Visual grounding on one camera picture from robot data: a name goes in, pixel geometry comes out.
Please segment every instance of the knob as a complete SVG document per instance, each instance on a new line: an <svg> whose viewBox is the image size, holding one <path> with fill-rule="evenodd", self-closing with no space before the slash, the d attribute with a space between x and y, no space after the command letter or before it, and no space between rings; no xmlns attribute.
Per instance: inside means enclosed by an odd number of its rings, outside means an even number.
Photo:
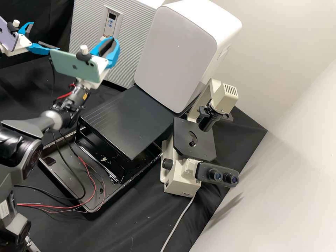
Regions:
<svg viewBox="0 0 336 252"><path fill-rule="evenodd" d="M87 45L81 45L80 46L80 51L83 55L89 54L88 46Z"/></svg>
<svg viewBox="0 0 336 252"><path fill-rule="evenodd" d="M164 159L162 161L162 168L170 170L170 169L172 169L173 164L174 164L173 160L171 160L171 159Z"/></svg>
<svg viewBox="0 0 336 252"><path fill-rule="evenodd" d="M16 28L18 28L18 27L19 27L19 25L20 25L20 21L19 21L19 20L16 20L16 19L14 19L14 21L13 21L13 26L14 26L14 27L16 27Z"/></svg>

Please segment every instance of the black cloth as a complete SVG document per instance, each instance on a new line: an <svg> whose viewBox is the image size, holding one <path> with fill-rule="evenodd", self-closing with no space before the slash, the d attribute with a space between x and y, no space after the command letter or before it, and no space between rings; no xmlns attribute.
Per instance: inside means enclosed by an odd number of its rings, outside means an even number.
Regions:
<svg viewBox="0 0 336 252"><path fill-rule="evenodd" d="M50 104L51 80L52 71L46 58L0 70L0 119L38 116ZM72 81L73 78L57 74L53 97L66 93ZM119 93L105 86L94 92L87 102L88 108ZM217 150L214 163L241 171L266 130L237 108L232 114L234 123L218 122L213 127ZM169 132L157 143L161 144L168 135ZM49 141L47 135L44 143ZM24 183L62 195L37 167ZM15 188L14 191L17 203L59 205L34 190ZM165 251L189 251L227 191L203 183ZM160 251L189 201L190 198L163 192L157 162L119 200L106 204L96 218L85 218L75 212L52 215L25 207L18 210L32 222L31 238L41 251Z"/></svg>
<svg viewBox="0 0 336 252"><path fill-rule="evenodd" d="M73 8L74 0L1 1L0 16L7 22L19 20L20 27L27 22L34 22L30 41L42 41L68 51ZM40 57L43 56L32 53L3 56L0 57L0 68Z"/></svg>

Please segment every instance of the gray cable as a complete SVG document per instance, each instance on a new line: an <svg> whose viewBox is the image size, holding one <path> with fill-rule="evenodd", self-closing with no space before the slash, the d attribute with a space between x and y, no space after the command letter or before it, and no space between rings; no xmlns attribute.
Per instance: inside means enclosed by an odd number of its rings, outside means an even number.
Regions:
<svg viewBox="0 0 336 252"><path fill-rule="evenodd" d="M183 215L186 213L186 211L187 211L188 208L190 207L191 203L194 201L195 195L191 198L189 204L186 206L186 208L185 208L185 209L183 210L183 212L181 213L179 219L177 220L175 226L173 227L173 230L170 232L170 234L169 234L169 236L168 236L166 242L164 243L164 245L163 245L163 247L162 247L162 249L161 249L160 252L163 252L164 249L166 248L166 246L167 246L167 244L168 244L168 242L169 242L171 236L173 235L173 233L174 233L175 229L177 228L178 224L180 223L180 221L181 221Z"/></svg>

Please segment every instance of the display screen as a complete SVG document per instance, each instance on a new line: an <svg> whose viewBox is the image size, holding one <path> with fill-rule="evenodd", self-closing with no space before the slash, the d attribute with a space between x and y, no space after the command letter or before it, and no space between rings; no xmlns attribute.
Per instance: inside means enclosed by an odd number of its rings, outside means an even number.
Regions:
<svg viewBox="0 0 336 252"><path fill-rule="evenodd" d="M116 19L116 15L112 14L111 12L108 14L109 18L115 20Z"/></svg>

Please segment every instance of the ribbed white panel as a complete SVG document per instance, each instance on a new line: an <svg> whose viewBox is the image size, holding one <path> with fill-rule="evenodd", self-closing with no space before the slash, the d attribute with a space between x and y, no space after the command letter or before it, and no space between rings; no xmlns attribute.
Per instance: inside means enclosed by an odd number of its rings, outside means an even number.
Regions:
<svg viewBox="0 0 336 252"><path fill-rule="evenodd" d="M137 0L75 0L70 52L77 53L82 44L91 50L99 42L104 5L124 15L118 37L120 56L108 81L130 88L156 10Z"/></svg>

